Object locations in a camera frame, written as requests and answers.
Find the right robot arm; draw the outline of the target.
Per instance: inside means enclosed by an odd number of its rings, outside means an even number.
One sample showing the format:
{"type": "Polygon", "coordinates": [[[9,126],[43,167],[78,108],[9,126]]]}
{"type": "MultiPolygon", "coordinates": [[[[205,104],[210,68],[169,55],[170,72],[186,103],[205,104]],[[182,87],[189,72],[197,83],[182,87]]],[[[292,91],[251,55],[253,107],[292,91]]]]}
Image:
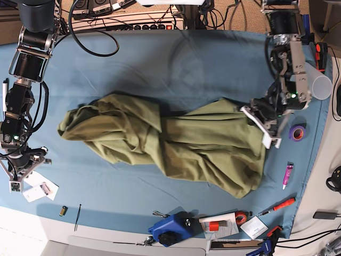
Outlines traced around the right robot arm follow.
{"type": "Polygon", "coordinates": [[[4,119],[1,121],[1,160],[8,165],[3,170],[9,177],[11,192],[23,192],[23,182],[33,170],[50,163],[45,156],[47,148],[31,149],[28,140],[45,121],[49,90],[44,82],[46,66],[52,57],[61,28],[60,1],[17,1],[23,23],[18,46],[10,65],[9,74],[15,77],[12,87],[3,86],[4,119]],[[41,120],[31,116],[35,99],[33,83],[40,84],[45,92],[41,120]]]}

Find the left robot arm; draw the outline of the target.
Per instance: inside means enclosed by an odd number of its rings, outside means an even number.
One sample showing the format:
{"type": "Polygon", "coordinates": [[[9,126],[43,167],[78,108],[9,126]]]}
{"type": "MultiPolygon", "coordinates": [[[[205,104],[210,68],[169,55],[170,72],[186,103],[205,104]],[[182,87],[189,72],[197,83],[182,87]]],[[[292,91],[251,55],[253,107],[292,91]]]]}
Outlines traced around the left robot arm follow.
{"type": "Polygon", "coordinates": [[[266,64],[274,78],[262,98],[253,98],[240,108],[263,132],[262,144],[279,148],[288,115],[306,109],[311,102],[302,39],[303,17],[298,1],[261,1],[261,12],[269,23],[265,39],[266,64]]]}

